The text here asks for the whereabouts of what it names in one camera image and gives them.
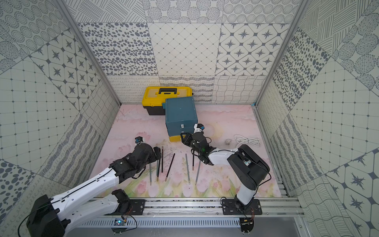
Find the black pencil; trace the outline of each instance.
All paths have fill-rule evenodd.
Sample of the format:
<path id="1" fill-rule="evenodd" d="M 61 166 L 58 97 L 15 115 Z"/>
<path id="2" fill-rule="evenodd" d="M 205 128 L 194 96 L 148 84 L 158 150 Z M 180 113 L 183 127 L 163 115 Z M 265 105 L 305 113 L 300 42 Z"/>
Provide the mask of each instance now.
<path id="1" fill-rule="evenodd" d="M 162 173 L 163 173 L 163 147 L 162 147 Z"/>
<path id="2" fill-rule="evenodd" d="M 174 153 L 174 155 L 172 156 L 172 160 L 171 160 L 171 163 L 170 163 L 170 167 L 168 168 L 167 175 L 166 175 L 166 179 L 165 179 L 164 181 L 167 181 L 167 177 L 168 177 L 168 174 L 170 173 L 170 169 L 171 169 L 172 162 L 174 161 L 174 157 L 175 157 L 175 153 Z"/>
<path id="3" fill-rule="evenodd" d="M 161 159 L 158 160 L 158 166 L 157 166 L 157 182 L 159 181 L 159 168 L 161 166 Z"/>

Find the toolbox handle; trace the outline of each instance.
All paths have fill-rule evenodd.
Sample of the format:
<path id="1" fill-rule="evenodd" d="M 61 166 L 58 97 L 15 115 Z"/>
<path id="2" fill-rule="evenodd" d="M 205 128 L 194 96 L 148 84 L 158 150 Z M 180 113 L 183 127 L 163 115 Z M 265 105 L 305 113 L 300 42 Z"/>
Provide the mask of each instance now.
<path id="1" fill-rule="evenodd" d="M 158 94 L 161 94 L 163 92 L 163 94 L 171 94 L 171 93 L 164 93 L 164 92 L 173 92 L 174 94 L 176 94 L 178 91 L 177 88 L 159 88 L 159 92 Z"/>

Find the metal bracket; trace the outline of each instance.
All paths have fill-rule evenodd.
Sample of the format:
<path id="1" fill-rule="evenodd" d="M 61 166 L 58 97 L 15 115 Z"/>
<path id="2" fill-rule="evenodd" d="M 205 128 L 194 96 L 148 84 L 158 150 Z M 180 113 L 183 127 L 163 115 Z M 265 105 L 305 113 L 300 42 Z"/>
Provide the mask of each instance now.
<path id="1" fill-rule="evenodd" d="M 241 215 L 241 211 L 237 211 L 237 208 L 235 207 L 234 199 L 222 199 L 221 204 L 224 215 Z M 253 199 L 250 207 L 242 213 L 245 215 L 251 215 L 251 208 L 253 209 L 255 215 L 262 215 L 262 208 L 258 199 Z"/>
<path id="2" fill-rule="evenodd" d="M 146 200 L 145 199 L 131 199 L 130 202 L 132 205 L 132 211 L 130 212 L 130 214 L 132 216 L 135 216 L 135 215 L 141 216 L 143 213 L 143 210 L 145 209 Z M 125 214 L 126 213 L 113 212 L 113 213 L 106 214 L 106 215 L 125 215 Z"/>

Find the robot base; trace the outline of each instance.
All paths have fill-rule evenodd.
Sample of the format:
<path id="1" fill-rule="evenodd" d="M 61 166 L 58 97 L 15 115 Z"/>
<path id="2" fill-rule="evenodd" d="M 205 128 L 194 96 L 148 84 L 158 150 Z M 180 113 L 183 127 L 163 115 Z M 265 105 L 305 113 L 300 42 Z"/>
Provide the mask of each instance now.
<path id="1" fill-rule="evenodd" d="M 245 208 L 245 210 L 237 210 L 235 206 L 234 199 L 222 199 L 222 212 L 224 215 L 251 215 L 251 208 L 254 211 L 255 215 L 262 215 L 262 209 L 258 199 L 253 199 L 250 206 Z"/>

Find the pink mat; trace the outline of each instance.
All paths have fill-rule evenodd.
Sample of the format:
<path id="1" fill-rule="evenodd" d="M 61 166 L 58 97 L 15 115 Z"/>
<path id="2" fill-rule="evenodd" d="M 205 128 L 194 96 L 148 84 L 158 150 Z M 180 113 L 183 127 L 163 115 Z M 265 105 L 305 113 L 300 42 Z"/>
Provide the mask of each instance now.
<path id="1" fill-rule="evenodd" d="M 212 139 L 211 145 L 220 149 L 232 149 L 237 145 L 232 141 L 225 144 L 228 138 L 239 134 L 244 137 L 261 139 L 258 125 L 249 105 L 197 105 L 199 123 L 205 126 L 204 135 Z M 170 142 L 167 134 L 165 116 L 149 116 L 142 105 L 122 105 L 91 177 L 109 166 L 112 161 L 122 158 L 134 149 L 134 138 L 142 136 L 152 147 L 163 146 L 163 173 L 159 173 L 156 182 L 156 163 L 152 163 L 152 184 L 150 186 L 149 166 L 138 179 L 128 179 L 113 189 L 99 195 L 103 197 L 115 189 L 124 189 L 130 197 L 234 197 L 241 182 L 230 166 L 201 164 L 199 179 L 195 186 L 199 159 L 195 157 L 192 170 L 191 148 L 181 142 Z M 281 197 L 278 184 L 274 178 L 266 149 L 250 147 L 270 166 L 272 179 L 259 187 L 256 197 Z M 175 155 L 171 171 L 165 182 L 172 155 Z M 185 154 L 189 164 L 190 183 L 188 183 Z"/>

